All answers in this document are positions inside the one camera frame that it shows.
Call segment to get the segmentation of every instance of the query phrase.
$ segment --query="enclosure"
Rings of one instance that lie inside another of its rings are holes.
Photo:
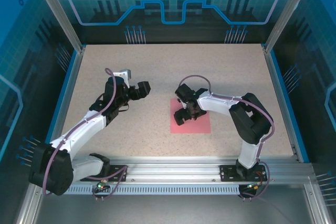
[[[334,223],[336,0],[0,5],[1,223]],[[79,180],[46,197],[28,182],[34,150],[82,120],[104,93],[105,68],[130,69],[130,85],[151,91],[76,157],[104,155],[128,166],[125,178],[104,202],[92,197],[96,183]],[[217,94],[253,93],[271,115],[260,200],[238,197],[250,182],[223,181],[220,167],[235,165],[242,145],[230,116],[177,126],[175,90],[191,74]]]

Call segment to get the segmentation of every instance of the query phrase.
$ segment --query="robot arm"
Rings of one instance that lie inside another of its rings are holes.
[[[110,175],[110,161],[108,158],[95,153],[79,159],[74,159],[74,157],[95,134],[109,125],[119,114],[121,107],[128,106],[130,100],[139,100],[149,94],[151,88],[147,81],[139,82],[138,89],[135,86],[129,86],[130,74],[130,70],[121,70],[118,73],[113,73],[116,77],[117,91],[111,105],[101,115],[88,120],[97,112],[102,111],[110,102],[113,95],[112,77],[106,82],[104,94],[91,105],[89,111],[79,122],[86,121],[86,123],[76,128],[65,141],[65,144],[60,147],[52,162],[47,178],[46,189],[48,191],[56,195],[62,195],[73,181],[94,175],[98,177]],[[41,143],[35,148],[29,172],[29,181],[31,183],[42,187],[46,167],[51,155],[60,142],[64,140],[67,133],[51,141],[50,144]]]
[[[258,162],[259,146],[271,127],[269,121],[260,112],[245,103],[230,99],[233,97],[210,93],[207,89],[199,89],[195,92],[186,84],[182,84],[175,94],[183,105],[183,108],[174,114],[178,125],[182,125],[184,120],[196,120],[207,111],[221,113],[233,119],[238,134],[243,139],[242,149],[236,163],[237,172],[246,179],[248,171],[253,169]],[[267,113],[255,95],[251,93],[236,98],[251,102]]]

